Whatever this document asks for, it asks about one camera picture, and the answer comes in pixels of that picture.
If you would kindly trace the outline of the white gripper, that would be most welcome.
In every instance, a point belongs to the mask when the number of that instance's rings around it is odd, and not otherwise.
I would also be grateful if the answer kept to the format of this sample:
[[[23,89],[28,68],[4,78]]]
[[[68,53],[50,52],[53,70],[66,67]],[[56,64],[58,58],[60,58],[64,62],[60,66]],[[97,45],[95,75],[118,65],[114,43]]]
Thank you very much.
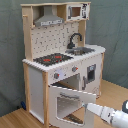
[[[100,106],[93,103],[83,104],[83,107],[93,114],[99,116],[103,121],[110,123],[112,112],[114,111],[113,108]]]

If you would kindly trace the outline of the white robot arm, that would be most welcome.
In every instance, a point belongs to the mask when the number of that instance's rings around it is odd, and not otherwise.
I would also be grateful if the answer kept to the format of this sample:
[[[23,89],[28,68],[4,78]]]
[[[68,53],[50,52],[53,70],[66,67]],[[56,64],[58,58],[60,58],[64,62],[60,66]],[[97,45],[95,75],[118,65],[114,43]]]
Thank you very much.
[[[121,110],[93,103],[83,104],[83,107],[114,128],[128,128],[128,100],[123,102]]]

